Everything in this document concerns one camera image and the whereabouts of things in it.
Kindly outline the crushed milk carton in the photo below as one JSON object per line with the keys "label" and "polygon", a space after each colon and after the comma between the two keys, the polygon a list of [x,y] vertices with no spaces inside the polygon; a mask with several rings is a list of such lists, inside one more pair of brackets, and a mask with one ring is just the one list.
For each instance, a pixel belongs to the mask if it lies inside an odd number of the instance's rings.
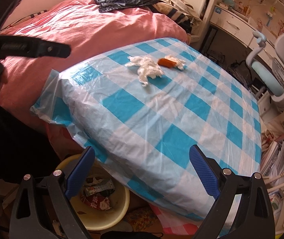
{"label": "crushed milk carton", "polygon": [[104,197],[108,197],[114,192],[115,186],[111,179],[89,177],[86,178],[85,183],[83,185],[83,194],[85,196],[100,194]]}

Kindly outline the white tissue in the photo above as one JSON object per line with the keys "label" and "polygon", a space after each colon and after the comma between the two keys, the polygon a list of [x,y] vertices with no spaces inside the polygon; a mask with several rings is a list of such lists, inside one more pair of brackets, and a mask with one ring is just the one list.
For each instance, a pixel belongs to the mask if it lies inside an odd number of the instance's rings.
{"label": "white tissue", "polygon": [[178,59],[176,57],[173,57],[171,55],[165,56],[165,59],[168,59],[169,61],[175,62],[175,68],[178,68],[179,70],[183,70],[186,62],[182,59]]}
{"label": "white tissue", "polygon": [[138,66],[137,74],[139,76],[139,82],[143,87],[146,87],[149,82],[148,78],[156,79],[156,77],[162,77],[164,75],[163,70],[158,66],[155,61],[146,56],[129,56],[129,62],[125,64],[126,67]]}

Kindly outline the red snack bag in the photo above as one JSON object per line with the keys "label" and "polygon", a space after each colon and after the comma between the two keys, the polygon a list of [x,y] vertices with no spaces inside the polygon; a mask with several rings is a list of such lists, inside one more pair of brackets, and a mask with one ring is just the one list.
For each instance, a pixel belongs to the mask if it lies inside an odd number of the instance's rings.
{"label": "red snack bag", "polygon": [[80,200],[87,206],[97,210],[110,210],[111,204],[109,197],[104,197],[101,194],[94,194],[91,196],[81,195]]}

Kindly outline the yellow trash bin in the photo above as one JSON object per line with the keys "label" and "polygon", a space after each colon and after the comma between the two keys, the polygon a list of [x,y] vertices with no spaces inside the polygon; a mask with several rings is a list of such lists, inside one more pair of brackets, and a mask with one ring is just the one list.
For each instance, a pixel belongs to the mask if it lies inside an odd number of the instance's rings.
{"label": "yellow trash bin", "polygon": [[106,230],[124,218],[130,192],[96,161],[79,193],[70,202],[87,230]]}

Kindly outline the white paper tote bag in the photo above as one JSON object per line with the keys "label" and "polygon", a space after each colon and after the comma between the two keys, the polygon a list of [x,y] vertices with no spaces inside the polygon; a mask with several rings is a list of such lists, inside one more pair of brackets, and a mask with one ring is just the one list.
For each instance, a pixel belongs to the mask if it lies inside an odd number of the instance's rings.
{"label": "white paper tote bag", "polygon": [[268,112],[263,118],[263,122],[267,131],[272,134],[274,139],[278,139],[284,135],[284,112]]}

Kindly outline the blue checkered plastic tablecloth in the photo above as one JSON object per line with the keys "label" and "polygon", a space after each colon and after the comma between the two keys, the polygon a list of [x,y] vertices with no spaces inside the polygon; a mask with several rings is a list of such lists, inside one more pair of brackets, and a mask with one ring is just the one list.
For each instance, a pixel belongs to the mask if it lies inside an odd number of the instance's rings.
{"label": "blue checkered plastic tablecloth", "polygon": [[[158,63],[171,55],[184,69],[143,87],[129,56]],[[259,170],[257,102],[231,75],[174,38],[117,48],[62,72],[51,71],[31,111],[91,146],[111,176],[151,204],[202,221],[214,203],[190,163],[198,145],[220,167],[250,176]]]}

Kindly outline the pink bed quilt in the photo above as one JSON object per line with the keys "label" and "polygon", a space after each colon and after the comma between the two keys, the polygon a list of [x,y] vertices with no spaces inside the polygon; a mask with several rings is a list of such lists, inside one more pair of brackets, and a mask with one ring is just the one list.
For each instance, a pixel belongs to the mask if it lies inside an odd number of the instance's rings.
{"label": "pink bed quilt", "polygon": [[188,42],[186,31],[166,15],[142,8],[99,12],[94,0],[67,0],[2,35],[30,36],[69,44],[68,58],[7,57],[3,65],[8,83],[0,92],[0,106],[24,124],[42,130],[44,122],[29,111],[41,94],[51,70],[67,68],[122,46],[171,37]]}

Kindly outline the grey blue office chair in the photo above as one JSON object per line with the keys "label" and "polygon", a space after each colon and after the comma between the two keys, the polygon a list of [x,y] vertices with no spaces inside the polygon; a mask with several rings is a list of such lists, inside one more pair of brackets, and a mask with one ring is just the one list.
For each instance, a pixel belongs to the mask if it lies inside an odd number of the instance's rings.
{"label": "grey blue office chair", "polygon": [[255,57],[266,48],[267,38],[259,31],[254,31],[258,47],[246,57],[246,65],[259,76],[270,92],[271,100],[279,111],[284,111],[284,34],[276,39],[274,49],[276,56],[271,58],[271,70],[255,60]]}

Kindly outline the white desk with drawers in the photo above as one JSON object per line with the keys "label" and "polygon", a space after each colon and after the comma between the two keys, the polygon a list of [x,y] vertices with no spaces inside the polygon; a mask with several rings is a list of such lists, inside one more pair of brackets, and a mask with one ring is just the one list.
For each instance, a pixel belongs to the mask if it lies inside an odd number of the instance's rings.
{"label": "white desk with drawers", "polygon": [[216,29],[213,48],[226,53],[228,59],[243,57],[244,51],[258,47],[253,36],[256,29],[248,22],[218,5],[213,9],[210,27]]}

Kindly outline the striped beige clothing pile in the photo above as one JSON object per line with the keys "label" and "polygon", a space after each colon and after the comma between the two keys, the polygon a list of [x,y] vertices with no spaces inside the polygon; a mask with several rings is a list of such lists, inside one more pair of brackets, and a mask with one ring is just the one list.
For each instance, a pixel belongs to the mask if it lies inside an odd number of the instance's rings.
{"label": "striped beige clothing pile", "polygon": [[150,8],[156,13],[166,15],[190,35],[198,32],[202,22],[199,14],[185,0],[166,0],[153,4]]}

